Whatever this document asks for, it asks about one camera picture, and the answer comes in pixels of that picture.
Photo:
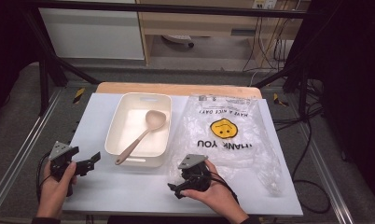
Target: plastic bag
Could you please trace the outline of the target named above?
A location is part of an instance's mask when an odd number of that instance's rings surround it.
[[[170,145],[169,181],[180,184],[178,164],[187,154],[209,157],[226,180],[252,168],[271,194],[281,192],[282,170],[257,100],[192,95]]]

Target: spoon handle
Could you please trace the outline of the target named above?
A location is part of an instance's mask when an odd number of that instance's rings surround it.
[[[115,165],[120,165],[122,162],[124,162],[130,156],[130,154],[132,154],[134,149],[138,146],[145,135],[150,131],[150,129],[144,131],[137,139],[135,139],[135,141],[133,141],[126,149],[124,149],[124,151],[120,153],[120,155],[118,155],[118,158],[115,161]]]
[[[132,152],[140,142],[140,139],[135,139],[135,141],[133,141],[131,145],[124,149],[124,151],[120,153],[120,155],[118,155],[118,158],[115,161],[115,165],[120,165],[122,162],[124,162],[130,156],[130,154],[132,154]]]

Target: wall outlet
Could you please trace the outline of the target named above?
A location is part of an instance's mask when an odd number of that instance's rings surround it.
[[[252,8],[263,9],[266,5],[266,0],[255,0]]]
[[[275,4],[277,4],[277,0],[266,0],[266,3],[264,4],[264,9],[274,9]]]

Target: hand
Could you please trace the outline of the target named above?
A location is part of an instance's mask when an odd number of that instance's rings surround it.
[[[54,176],[50,175],[50,161],[48,161],[44,171],[44,178],[46,178],[46,180],[42,184],[40,204],[36,213],[37,217],[60,219],[69,182],[72,181],[72,184],[76,184],[76,176],[74,176],[75,169],[76,163],[72,161],[66,168],[62,179],[57,181]]]
[[[215,166],[208,160],[205,165],[210,172],[217,174]],[[219,176],[212,174],[212,178],[220,179]],[[242,223],[248,218],[248,215],[237,204],[231,192],[222,184],[211,181],[211,186],[205,192],[194,189],[185,189],[181,194],[189,198],[205,203],[220,216],[225,217],[230,223]]]

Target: white plastic container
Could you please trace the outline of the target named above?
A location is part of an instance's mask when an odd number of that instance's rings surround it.
[[[164,163],[171,126],[171,97],[168,95],[142,92],[123,95],[109,127],[105,150],[115,155],[116,160],[147,129],[145,116],[149,110],[164,113],[166,122],[161,128],[148,133],[121,165],[159,167]]]

